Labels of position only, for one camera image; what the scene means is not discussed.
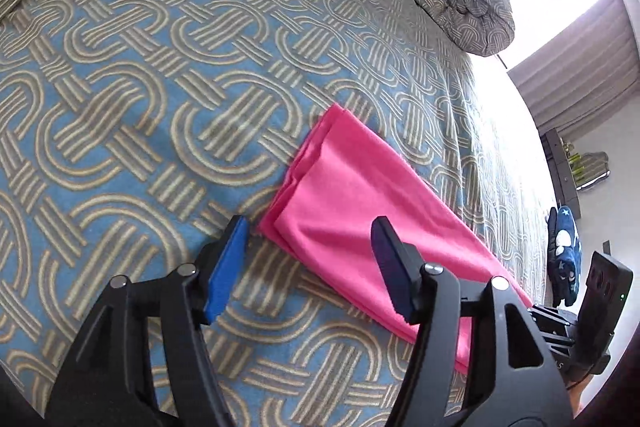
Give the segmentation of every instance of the white wall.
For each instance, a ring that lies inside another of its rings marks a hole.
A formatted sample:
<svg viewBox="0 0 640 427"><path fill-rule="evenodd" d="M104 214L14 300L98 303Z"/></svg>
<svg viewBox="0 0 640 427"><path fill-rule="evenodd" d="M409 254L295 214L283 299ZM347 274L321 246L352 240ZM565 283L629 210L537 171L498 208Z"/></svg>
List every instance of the white wall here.
<svg viewBox="0 0 640 427"><path fill-rule="evenodd" d="M611 174L579 197L581 288L578 301L569 309L577 313L584 297L591 253L602 252L602 243L607 239L611 241L612 256L634 272L634 282L609 347L612 360L604 374L594 377L585 389L582 395L585 404L613 371L640 320L640 96L633 97L616 115L576 140L574 145L580 153L606 152Z"/></svg>

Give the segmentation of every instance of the folded pink towel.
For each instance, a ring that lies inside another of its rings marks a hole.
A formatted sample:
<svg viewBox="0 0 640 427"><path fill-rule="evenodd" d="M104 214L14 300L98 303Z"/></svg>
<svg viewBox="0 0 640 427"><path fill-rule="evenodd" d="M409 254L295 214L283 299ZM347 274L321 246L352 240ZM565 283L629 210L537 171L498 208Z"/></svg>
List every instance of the folded pink towel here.
<svg viewBox="0 0 640 427"><path fill-rule="evenodd" d="M371 222L387 216L426 261L461 279L506 277L484 244L402 158L349 111L332 106L312 129L260 222L260 231L349 302L411 343L417 327L396 314L370 243ZM462 319L456 369L466 373L471 323Z"/></svg>

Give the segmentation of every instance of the bed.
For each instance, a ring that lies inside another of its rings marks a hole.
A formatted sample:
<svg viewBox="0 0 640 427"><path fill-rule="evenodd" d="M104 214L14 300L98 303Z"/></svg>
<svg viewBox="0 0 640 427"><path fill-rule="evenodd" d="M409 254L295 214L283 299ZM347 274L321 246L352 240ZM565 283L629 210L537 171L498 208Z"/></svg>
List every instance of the bed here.
<svg viewBox="0 0 640 427"><path fill-rule="evenodd" d="M541 302L554 192L524 102L478 56L513 32L508 0L485 1L0 0L0 364L33 406L109 278L257 223L334 102ZM411 352L256 233L204 336L239 426L384 425Z"/></svg>

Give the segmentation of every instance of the blue gripper pad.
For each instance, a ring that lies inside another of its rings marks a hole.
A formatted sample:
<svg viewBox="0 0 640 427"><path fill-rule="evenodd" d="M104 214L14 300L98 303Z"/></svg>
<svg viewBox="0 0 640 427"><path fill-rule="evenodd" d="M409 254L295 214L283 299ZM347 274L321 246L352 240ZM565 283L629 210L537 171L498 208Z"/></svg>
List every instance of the blue gripper pad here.
<svg viewBox="0 0 640 427"><path fill-rule="evenodd" d="M420 280L424 261L413 245L400 241L385 216L377 217L371 224L371 248L396 313L413 324L412 284Z"/></svg>
<svg viewBox="0 0 640 427"><path fill-rule="evenodd" d="M248 235L249 222L245 217L240 217L209 279L209 299L204 306L204 315L209 324L225 310L229 302L231 290L244 264Z"/></svg>

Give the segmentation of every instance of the cable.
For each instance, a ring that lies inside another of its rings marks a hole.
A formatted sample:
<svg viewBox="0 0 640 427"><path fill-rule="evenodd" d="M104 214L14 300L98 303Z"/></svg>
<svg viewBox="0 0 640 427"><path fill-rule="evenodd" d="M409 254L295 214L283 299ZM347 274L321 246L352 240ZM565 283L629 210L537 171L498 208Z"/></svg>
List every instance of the cable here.
<svg viewBox="0 0 640 427"><path fill-rule="evenodd" d="M587 374L584 375L582 378L580 378L580 380L578 380L577 382L572 383L569 387L567 387L567 391L571 391L574 387L579 386L582 382L584 382L585 380L587 380L588 376L591 374L591 371L593 370L593 368L596 367L596 362L591 364L591 367L589 368L589 370L587 371Z"/></svg>

